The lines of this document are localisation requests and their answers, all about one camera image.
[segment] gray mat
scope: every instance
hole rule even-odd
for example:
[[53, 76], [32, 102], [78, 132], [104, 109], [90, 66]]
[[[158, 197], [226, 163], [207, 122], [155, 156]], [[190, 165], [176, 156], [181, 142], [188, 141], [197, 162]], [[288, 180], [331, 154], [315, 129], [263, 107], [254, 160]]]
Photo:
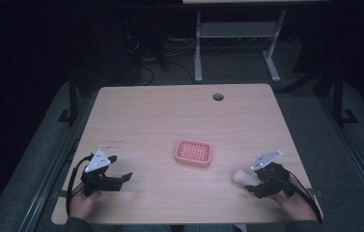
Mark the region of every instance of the gray mat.
[[[298, 80], [302, 75], [293, 73], [300, 43], [280, 43], [273, 59], [282, 76], [280, 83], [270, 80], [261, 51], [264, 45], [236, 49], [233, 53], [203, 57], [203, 84], [268, 83], [279, 89]], [[193, 56], [167, 59], [183, 65], [193, 74]], [[187, 72], [180, 66], [168, 64], [164, 71], [159, 65], [147, 66], [154, 73], [153, 84], [192, 84]], [[151, 74], [142, 70], [150, 79]], [[312, 94], [312, 81], [290, 94], [277, 94], [277, 100], [287, 122], [295, 146], [317, 193], [323, 210], [327, 231], [364, 231], [364, 185], [348, 153], [338, 128], [324, 104], [331, 96], [318, 98]], [[95, 97], [80, 102], [81, 120], [68, 127], [57, 123], [60, 113], [69, 108], [68, 85], [61, 88], [42, 121], [30, 146], [0, 198], [0, 231], [17, 231], [42, 182], [42, 177], [61, 146], [62, 140], [80, 138]], [[356, 91], [345, 86], [344, 105], [350, 108], [359, 124], [346, 125], [345, 130], [359, 151], [364, 154], [364, 104]], [[70, 163], [63, 167], [54, 190], [43, 208], [37, 231], [58, 231], [50, 220], [56, 196], [67, 176]], [[95, 231], [113, 231], [115, 226], [95, 225]], [[282, 224], [254, 224], [248, 231], [284, 231]]]

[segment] pink plastic container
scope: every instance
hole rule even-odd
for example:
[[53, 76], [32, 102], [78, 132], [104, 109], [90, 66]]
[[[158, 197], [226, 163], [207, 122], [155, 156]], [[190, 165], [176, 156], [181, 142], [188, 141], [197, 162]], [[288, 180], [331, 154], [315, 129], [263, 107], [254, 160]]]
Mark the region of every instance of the pink plastic container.
[[208, 167], [211, 160], [209, 143], [182, 139], [175, 154], [176, 162], [197, 167]]

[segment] human hand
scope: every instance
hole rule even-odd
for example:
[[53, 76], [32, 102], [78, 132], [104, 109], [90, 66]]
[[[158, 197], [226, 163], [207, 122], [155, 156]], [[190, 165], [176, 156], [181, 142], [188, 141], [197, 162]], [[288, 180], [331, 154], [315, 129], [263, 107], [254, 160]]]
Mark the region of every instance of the human hand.
[[81, 182], [73, 191], [70, 201], [70, 217], [86, 220], [95, 209], [95, 204], [101, 196], [100, 191], [94, 191], [90, 196], [85, 196], [85, 185]]
[[[307, 193], [294, 177], [291, 177], [289, 181], [304, 193]], [[293, 220], [317, 220], [311, 206], [296, 192], [288, 198], [279, 193], [271, 195], [270, 198], [275, 200]]]

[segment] floor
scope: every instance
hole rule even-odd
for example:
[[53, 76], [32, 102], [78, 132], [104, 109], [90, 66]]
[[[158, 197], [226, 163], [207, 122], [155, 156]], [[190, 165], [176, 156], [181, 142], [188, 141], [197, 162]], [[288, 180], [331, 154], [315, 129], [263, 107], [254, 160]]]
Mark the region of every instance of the floor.
[[[267, 83], [278, 90], [304, 76], [293, 73], [302, 42], [277, 45], [273, 60], [282, 78], [279, 83], [269, 78], [264, 63], [262, 51], [267, 45], [268, 41], [225, 41], [209, 45], [202, 58], [204, 80], [201, 84]], [[170, 54], [183, 45], [168, 43], [166, 47]], [[169, 56], [166, 61], [167, 71], [155, 62], [145, 62], [137, 84], [194, 84], [191, 50]], [[323, 227], [334, 232], [364, 231], [364, 175], [361, 174], [364, 170], [356, 161], [356, 157], [364, 161], [364, 103], [359, 93], [345, 83], [344, 108], [351, 109], [359, 123], [340, 127], [331, 115], [332, 93], [317, 97], [312, 91], [316, 81], [287, 94], [276, 93], [276, 99], [322, 207]], [[67, 177], [75, 144], [98, 95], [79, 96], [78, 118], [69, 126], [58, 122], [61, 112], [69, 109], [68, 86], [68, 83], [62, 86], [55, 96], [1, 195], [0, 231], [58, 231], [60, 228], [50, 217], [57, 196], [62, 194], [61, 185]], [[44, 192], [43, 186], [52, 190]], [[95, 225], [95, 231], [114, 231], [116, 227]], [[284, 231], [284, 227], [279, 223], [251, 224], [247, 230], [278, 232]]]

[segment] hole in table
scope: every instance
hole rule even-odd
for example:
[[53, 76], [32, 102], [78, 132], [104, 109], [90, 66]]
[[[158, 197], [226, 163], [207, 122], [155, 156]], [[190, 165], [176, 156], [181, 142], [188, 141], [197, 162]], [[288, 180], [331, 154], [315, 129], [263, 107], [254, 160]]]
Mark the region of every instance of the hole in table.
[[222, 95], [222, 94], [213, 94], [212, 95], [212, 98], [215, 100], [215, 101], [218, 101], [218, 102], [220, 102], [220, 101], [223, 101], [224, 100], [224, 95]]

